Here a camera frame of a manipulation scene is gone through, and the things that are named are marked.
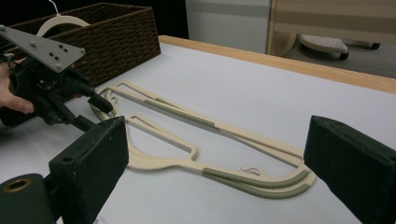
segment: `gray floor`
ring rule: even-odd
[[[396,45],[381,44],[379,49],[371,49],[372,43],[351,40],[343,42],[349,51],[349,57],[344,61],[339,60],[340,54],[302,49],[298,37],[285,58],[396,78]]]

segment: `chair wheel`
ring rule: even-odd
[[[301,49],[306,50],[306,49],[308,49],[308,47],[304,44],[301,44]]]
[[[379,49],[379,46],[381,46],[381,44],[379,44],[379,43],[374,43],[374,44],[372,45],[372,49]]]
[[[340,60],[343,61],[349,57],[349,52],[340,54]]]

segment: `white table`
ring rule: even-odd
[[[319,77],[161,43],[162,54],[116,77],[210,118],[304,148],[312,115],[337,119],[396,148],[396,95]],[[80,98],[66,105],[95,122]],[[270,175],[293,170],[258,151],[141,105],[119,106],[141,114],[198,146],[197,161],[230,169],[260,166]],[[185,156],[131,129],[134,143],[159,156]],[[82,135],[73,126],[48,126],[40,118],[0,130],[0,182],[17,175],[49,174],[48,162]],[[98,223],[360,223],[320,179],[304,194],[267,200],[181,168],[127,168]]]

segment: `white wall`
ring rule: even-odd
[[[186,0],[192,40],[266,52],[271,0]]]

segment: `brown woven basket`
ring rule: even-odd
[[[45,37],[86,50],[74,66],[90,79],[93,87],[161,54],[151,7],[99,3],[61,14],[80,18],[89,26],[62,24],[51,29]],[[35,35],[53,16],[9,27]],[[7,41],[0,38],[0,46],[5,44]],[[15,53],[16,58],[27,56],[17,48],[8,52]],[[7,126],[15,126],[34,116],[0,108],[0,119]]]

